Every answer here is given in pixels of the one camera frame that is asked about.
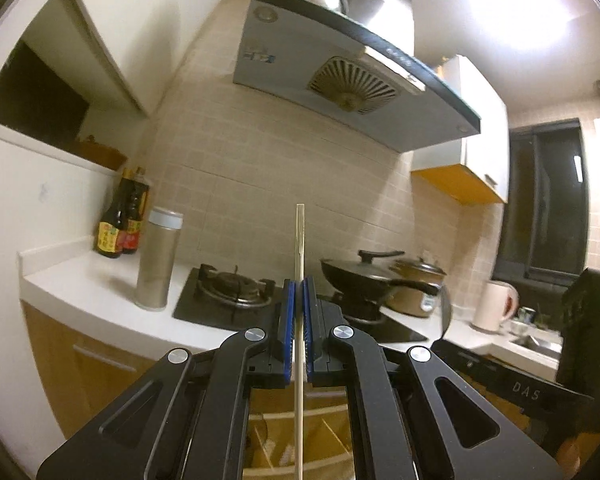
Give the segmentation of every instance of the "pan lid handle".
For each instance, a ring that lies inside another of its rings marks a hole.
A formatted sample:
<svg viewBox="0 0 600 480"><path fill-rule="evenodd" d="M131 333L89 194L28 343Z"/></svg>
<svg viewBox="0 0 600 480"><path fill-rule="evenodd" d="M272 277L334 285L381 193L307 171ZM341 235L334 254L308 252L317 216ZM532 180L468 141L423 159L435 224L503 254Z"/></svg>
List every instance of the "pan lid handle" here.
<svg viewBox="0 0 600 480"><path fill-rule="evenodd" d="M391 258L392 256L402 256L404 251L387 251L387 252L375 252L375 251L365 251L364 249L360 249L358 251L358 256L362 258L362 262L364 264L370 264L374 258Z"/></svg>

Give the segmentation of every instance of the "wall cabinet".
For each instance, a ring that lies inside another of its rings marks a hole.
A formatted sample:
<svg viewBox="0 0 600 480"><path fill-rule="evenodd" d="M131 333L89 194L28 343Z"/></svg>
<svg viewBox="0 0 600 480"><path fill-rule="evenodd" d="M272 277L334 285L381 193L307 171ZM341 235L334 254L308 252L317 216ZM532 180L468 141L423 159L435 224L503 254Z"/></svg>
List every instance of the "wall cabinet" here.
<svg viewBox="0 0 600 480"><path fill-rule="evenodd" d="M154 364L76 332L27 303L22 307L42 386L66 438Z"/></svg>
<svg viewBox="0 0 600 480"><path fill-rule="evenodd" d="M443 142L413 153L419 174L463 204L506 202L509 193L507 107L464 56L439 67L438 75L480 115L480 135Z"/></svg>

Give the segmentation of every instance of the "range hood logo sticker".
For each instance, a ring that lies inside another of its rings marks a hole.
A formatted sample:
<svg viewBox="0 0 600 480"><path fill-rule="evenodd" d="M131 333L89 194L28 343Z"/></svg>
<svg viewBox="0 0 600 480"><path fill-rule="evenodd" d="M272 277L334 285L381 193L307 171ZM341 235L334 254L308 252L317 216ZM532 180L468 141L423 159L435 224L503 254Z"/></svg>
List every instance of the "range hood logo sticker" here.
<svg viewBox="0 0 600 480"><path fill-rule="evenodd" d="M274 63L276 61L276 56L269 54L267 48L264 46L247 45L242 51L242 57L243 59L261 61L263 63Z"/></svg>

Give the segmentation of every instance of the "ceiling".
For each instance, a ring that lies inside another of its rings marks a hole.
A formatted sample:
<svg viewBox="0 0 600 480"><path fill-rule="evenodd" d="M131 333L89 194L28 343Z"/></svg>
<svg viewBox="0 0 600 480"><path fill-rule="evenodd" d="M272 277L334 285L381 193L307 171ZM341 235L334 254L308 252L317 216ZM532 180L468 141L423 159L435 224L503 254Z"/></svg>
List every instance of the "ceiling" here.
<svg viewBox="0 0 600 480"><path fill-rule="evenodd" d="M490 81L509 112L519 112L596 95L600 79L600 10L593 0L555 0L566 22L549 44L521 48L502 37L498 21L480 19L485 9L498 17L496 0L412 0L415 56L430 66L442 57L467 56ZM535 0L508 0L516 9Z"/></svg>

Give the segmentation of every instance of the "dark window glass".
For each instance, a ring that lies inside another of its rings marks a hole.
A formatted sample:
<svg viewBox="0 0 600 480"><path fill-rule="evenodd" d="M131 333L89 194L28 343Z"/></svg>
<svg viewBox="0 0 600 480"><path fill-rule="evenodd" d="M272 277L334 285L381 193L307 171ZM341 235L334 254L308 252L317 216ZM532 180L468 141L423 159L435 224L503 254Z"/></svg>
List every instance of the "dark window glass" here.
<svg viewBox="0 0 600 480"><path fill-rule="evenodd" d="M70 150L89 103L23 41L0 71L0 124Z"/></svg>
<svg viewBox="0 0 600 480"><path fill-rule="evenodd" d="M502 222L498 257L525 264L534 218L534 142L530 137L510 143L509 203Z"/></svg>
<svg viewBox="0 0 600 480"><path fill-rule="evenodd" d="M540 196L530 266L580 274L588 216L580 130L547 132L536 139Z"/></svg>

